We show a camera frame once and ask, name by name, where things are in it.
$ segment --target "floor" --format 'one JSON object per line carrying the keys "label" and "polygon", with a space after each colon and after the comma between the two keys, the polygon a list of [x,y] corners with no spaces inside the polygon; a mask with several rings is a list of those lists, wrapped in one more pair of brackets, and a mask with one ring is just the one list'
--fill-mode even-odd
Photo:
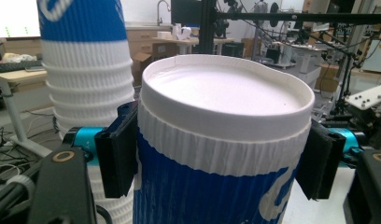
{"label": "floor", "polygon": [[[52,108],[45,108],[32,112],[21,113],[21,120],[27,136],[36,143],[55,149],[61,144],[61,139],[53,126]],[[14,130],[11,125],[9,115],[5,109],[0,111],[0,127],[3,128],[2,134],[0,133],[0,143],[2,140],[6,143],[0,147],[0,168],[3,166],[10,167],[10,170],[0,174],[0,179],[8,179],[16,175],[22,166],[32,165],[38,158],[35,154],[25,150],[21,147],[14,147],[8,138],[13,135]]]}

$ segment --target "metal pole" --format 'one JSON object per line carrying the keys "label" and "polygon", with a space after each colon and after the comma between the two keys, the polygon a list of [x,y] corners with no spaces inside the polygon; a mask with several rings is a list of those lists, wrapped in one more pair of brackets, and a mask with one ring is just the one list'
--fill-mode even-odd
{"label": "metal pole", "polygon": [[381,14],[308,14],[308,13],[223,13],[217,12],[217,19],[260,20],[260,21],[319,21],[342,22],[349,24],[381,23]]}
{"label": "metal pole", "polygon": [[214,23],[217,20],[215,6],[217,0],[202,1],[202,19],[200,24],[199,51],[201,54],[212,54],[214,48]]}

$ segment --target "wire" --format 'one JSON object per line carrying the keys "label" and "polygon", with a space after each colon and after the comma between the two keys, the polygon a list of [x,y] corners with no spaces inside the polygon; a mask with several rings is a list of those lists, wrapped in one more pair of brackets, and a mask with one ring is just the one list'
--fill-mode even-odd
{"label": "wire", "polygon": [[243,4],[243,2],[242,2],[242,0],[240,0],[240,3],[241,3],[241,5],[243,6],[244,11],[245,11],[246,13],[248,13],[246,7],[244,6],[244,4]]}
{"label": "wire", "polygon": [[32,115],[37,115],[37,116],[54,116],[53,114],[39,114],[39,113],[34,113],[34,112],[31,112],[29,110],[25,110],[25,112],[29,113],[29,114],[32,114]]}
{"label": "wire", "polygon": [[113,223],[111,215],[105,210],[105,208],[103,208],[102,206],[98,204],[96,205],[96,208],[97,208],[97,213],[104,218],[104,220],[106,221],[106,224]]}
{"label": "wire", "polygon": [[[14,157],[10,155],[10,152],[16,150],[19,153],[19,157]],[[29,161],[27,158],[29,157],[28,155],[22,153],[21,151],[18,150],[18,145],[14,146],[11,150],[8,152],[2,152],[0,151],[0,154],[3,154],[4,156],[1,158],[0,162],[2,161]]]}
{"label": "wire", "polygon": [[23,173],[24,171],[26,171],[27,169],[25,170],[21,170],[19,167],[22,167],[22,166],[25,166],[25,165],[29,165],[31,163],[34,163],[33,161],[30,161],[30,162],[26,162],[26,163],[23,163],[23,164],[20,164],[20,165],[13,165],[13,164],[5,164],[5,165],[1,165],[0,167],[4,167],[4,166],[11,166],[11,168],[5,170],[4,172],[2,172],[0,174],[0,177],[6,173],[8,173],[9,171],[12,171],[13,169],[16,169],[17,170],[17,175],[20,175],[21,173]]}
{"label": "wire", "polygon": [[37,136],[39,136],[42,133],[48,133],[48,132],[51,132],[51,131],[55,131],[55,130],[54,129],[48,129],[48,130],[42,131],[40,133],[33,134],[33,135],[29,136],[28,138],[37,137]]}
{"label": "wire", "polygon": [[58,139],[58,138],[51,138],[51,139],[46,139],[46,140],[43,140],[41,142],[38,142],[38,144],[42,144],[42,143],[46,143],[46,142],[55,142],[55,141],[62,141],[61,139]]}
{"label": "wire", "polygon": [[15,168],[17,169],[17,172],[18,172],[17,175],[19,175],[19,174],[21,173],[19,166],[15,166],[15,165],[12,165],[12,164],[0,165],[0,167],[4,167],[4,166],[11,166],[12,168],[9,168],[9,169],[5,170],[4,172],[2,172],[2,173],[0,174],[0,177],[1,177],[2,175],[6,174],[6,173],[8,173],[8,172],[10,172],[10,171],[12,171],[12,170],[15,169]]}
{"label": "wire", "polygon": [[36,117],[36,118],[34,118],[33,120],[31,120],[30,125],[28,126],[28,129],[27,129],[27,131],[25,132],[25,134],[28,134],[28,133],[31,131],[31,127],[33,126],[34,122],[35,122],[37,119],[41,119],[41,118],[43,118],[43,117]]}
{"label": "wire", "polygon": [[364,59],[364,61],[367,60],[367,59],[370,59],[370,58],[372,57],[372,55],[374,55],[374,53],[375,53],[376,50],[377,50],[377,47],[379,47],[380,42],[381,42],[381,38],[379,38],[379,42],[378,42],[378,43],[376,44],[376,46],[374,47],[374,51],[372,51],[372,53],[371,53],[368,57],[366,57],[366,58]]}

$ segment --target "table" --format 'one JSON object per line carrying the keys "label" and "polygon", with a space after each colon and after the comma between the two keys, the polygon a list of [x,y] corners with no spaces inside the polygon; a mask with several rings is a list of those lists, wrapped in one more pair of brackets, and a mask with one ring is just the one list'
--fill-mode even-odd
{"label": "table", "polygon": [[[159,40],[162,42],[167,43],[176,43],[179,46],[179,54],[187,54],[188,47],[192,45],[198,45],[199,44],[199,38],[192,38],[192,39],[186,39],[186,40],[177,40],[177,39],[165,39],[165,38],[159,38],[159,37],[153,37],[155,40]],[[217,45],[217,54],[222,54],[222,46],[225,43],[231,43],[233,42],[233,38],[226,38],[226,39],[214,39],[214,44]]]}
{"label": "table", "polygon": [[[44,78],[46,77],[46,75],[46,71],[26,72],[25,70],[9,73],[0,73],[0,88],[2,96],[4,98],[5,105],[7,106],[7,112],[10,116],[10,120],[12,121],[15,130],[15,135],[11,136],[10,140],[41,157],[45,157],[48,154],[50,154],[51,150],[42,147],[39,144],[27,138],[26,132],[21,123],[19,110],[15,104],[14,93],[12,93],[9,87],[9,82],[30,81],[33,79]],[[45,87],[40,91],[29,91],[29,97],[27,97],[28,101],[26,101],[26,103],[29,104],[29,106],[35,106],[35,104],[41,105],[41,101],[39,101],[37,98],[38,96],[42,95],[41,93],[45,94],[45,96],[49,94],[48,88]]]}

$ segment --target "paper cup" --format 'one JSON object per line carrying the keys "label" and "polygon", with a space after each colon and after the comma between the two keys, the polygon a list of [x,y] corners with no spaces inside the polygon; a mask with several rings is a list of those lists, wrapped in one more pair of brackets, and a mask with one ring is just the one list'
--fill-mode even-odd
{"label": "paper cup", "polygon": [[100,67],[96,69],[59,68],[45,65],[48,71],[47,82],[54,87],[98,91],[100,89],[133,88],[134,78],[131,62],[117,67]]}
{"label": "paper cup", "polygon": [[310,129],[297,77],[212,55],[143,74],[134,223],[279,223]]}
{"label": "paper cup", "polygon": [[133,88],[123,88],[122,86],[99,91],[57,88],[51,86],[48,82],[47,86],[51,92],[51,98],[54,101],[66,102],[68,104],[89,105],[123,97],[131,98],[135,95]]}
{"label": "paper cup", "polygon": [[43,63],[64,68],[93,68],[131,61],[127,40],[99,43],[42,41]]}

